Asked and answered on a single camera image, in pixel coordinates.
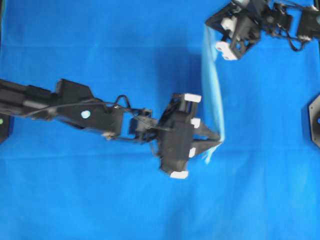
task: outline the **black wire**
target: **black wire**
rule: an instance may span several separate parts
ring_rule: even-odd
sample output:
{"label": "black wire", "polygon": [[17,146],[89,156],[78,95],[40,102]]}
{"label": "black wire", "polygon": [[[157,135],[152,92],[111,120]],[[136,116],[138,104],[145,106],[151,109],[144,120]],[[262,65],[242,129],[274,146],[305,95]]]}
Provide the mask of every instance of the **black wire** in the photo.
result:
{"label": "black wire", "polygon": [[47,107],[44,107],[44,108],[41,108],[41,109],[38,109],[38,110],[35,110],[35,111],[28,112],[27,114],[21,115],[21,117],[24,117],[24,118],[32,117],[33,115],[36,115],[36,114],[39,114],[39,113],[42,113],[42,112],[45,112],[45,111],[50,111],[52,109],[54,110],[54,109],[57,109],[57,108],[68,108],[68,107],[76,107],[76,106],[94,106],[94,105],[113,105],[114,108],[118,107],[118,108],[124,110],[125,112],[130,113],[133,116],[134,119],[144,123],[145,125],[149,126],[150,128],[157,129],[157,130],[162,130],[162,131],[166,131],[166,132],[171,132],[172,131],[172,128],[151,125],[150,123],[148,123],[146,121],[143,121],[138,116],[136,116],[133,113],[132,108],[129,108],[129,107],[125,108],[125,107],[123,107],[123,106],[121,106],[121,105],[119,105],[119,104],[117,104],[115,102],[109,102],[109,101],[77,102],[77,103],[59,104],[59,105],[55,105],[55,106],[47,106]]}
{"label": "black wire", "polygon": [[305,48],[305,44],[308,42],[308,41],[306,41],[306,40],[299,40],[299,42],[300,42],[300,48],[296,48],[295,45],[294,45],[293,42],[292,42],[292,38],[290,37],[290,34],[289,34],[288,31],[286,31],[286,35],[287,35],[287,39],[288,39],[288,41],[289,41],[289,44],[290,44],[291,49],[292,49],[293,51],[295,51],[295,52],[300,52],[300,51],[302,51],[302,50]]}
{"label": "black wire", "polygon": [[24,118],[32,117],[33,115],[36,115],[45,111],[50,111],[51,109],[68,108],[68,107],[76,107],[76,106],[111,105],[111,104],[114,104],[114,102],[98,101],[98,102],[76,102],[76,103],[59,104],[55,106],[47,106],[35,111],[28,112],[27,114],[24,114],[21,117],[24,117]]}
{"label": "black wire", "polygon": [[297,8],[300,8],[300,9],[304,9],[305,7],[304,6],[302,6],[302,5],[300,5],[300,4],[298,4],[298,3],[295,3],[294,1],[290,1],[290,0],[280,0],[278,3],[282,3],[282,2],[286,2],[286,3],[289,3],[289,4],[292,4],[292,5],[286,5],[285,4],[285,6],[286,7],[297,7]]}
{"label": "black wire", "polygon": [[127,107],[128,109],[131,109],[129,99],[128,99],[128,97],[127,97],[126,95],[120,95],[120,96],[118,96],[118,97],[116,98],[115,103],[114,103],[113,106],[116,106],[116,105],[118,104],[119,100],[122,99],[122,98],[125,100],[126,107]]}

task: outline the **blue cloth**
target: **blue cloth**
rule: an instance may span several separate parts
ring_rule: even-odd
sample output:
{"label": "blue cloth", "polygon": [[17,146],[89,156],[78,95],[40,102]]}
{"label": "blue cloth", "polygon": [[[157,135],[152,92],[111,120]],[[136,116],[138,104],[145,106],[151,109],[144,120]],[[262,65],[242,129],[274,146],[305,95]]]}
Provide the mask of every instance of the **blue cloth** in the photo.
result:
{"label": "blue cloth", "polygon": [[[203,22],[228,2],[6,0],[0,78],[51,90],[65,78],[158,118],[173,92],[202,93]],[[215,67],[225,142],[210,164],[190,160],[187,180],[162,174],[147,145],[16,119],[0,146],[0,239],[318,239],[320,150],[307,112],[318,43],[296,53],[263,36]]]}

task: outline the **metal bracket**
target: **metal bracket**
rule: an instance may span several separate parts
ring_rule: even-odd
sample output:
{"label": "metal bracket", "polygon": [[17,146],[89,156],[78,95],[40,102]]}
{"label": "metal bracket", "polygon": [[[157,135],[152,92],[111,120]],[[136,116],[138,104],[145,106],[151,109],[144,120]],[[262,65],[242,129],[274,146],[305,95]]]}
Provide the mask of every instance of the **metal bracket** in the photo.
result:
{"label": "metal bracket", "polygon": [[320,95],[309,105],[312,141],[320,148]]}

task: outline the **screw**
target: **screw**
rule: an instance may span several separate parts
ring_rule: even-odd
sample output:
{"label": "screw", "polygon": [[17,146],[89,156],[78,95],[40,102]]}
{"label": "screw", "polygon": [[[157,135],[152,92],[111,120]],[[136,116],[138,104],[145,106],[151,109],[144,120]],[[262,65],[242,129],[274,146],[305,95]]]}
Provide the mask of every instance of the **screw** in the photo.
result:
{"label": "screw", "polygon": [[81,117],[82,117],[83,119],[89,118],[90,115],[91,115],[91,112],[88,111],[88,110],[81,112]]}
{"label": "screw", "polygon": [[268,16],[267,18],[266,18],[266,21],[268,22],[268,23],[270,23],[270,24],[272,24],[273,22],[274,22],[274,18],[272,17],[272,16]]}

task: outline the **table surface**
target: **table surface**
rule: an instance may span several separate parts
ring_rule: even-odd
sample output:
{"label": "table surface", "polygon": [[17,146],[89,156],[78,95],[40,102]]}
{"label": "table surface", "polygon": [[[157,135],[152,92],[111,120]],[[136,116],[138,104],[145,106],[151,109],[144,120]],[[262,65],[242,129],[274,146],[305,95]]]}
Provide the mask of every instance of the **table surface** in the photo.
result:
{"label": "table surface", "polygon": [[[159,118],[172,93],[202,93],[204,21],[228,2],[6,0],[0,78],[52,91],[65,78]],[[316,41],[296,53],[265,35],[239,61],[219,55],[225,142],[187,180],[148,145],[17,118],[0,146],[0,239],[318,239],[319,66]]]}

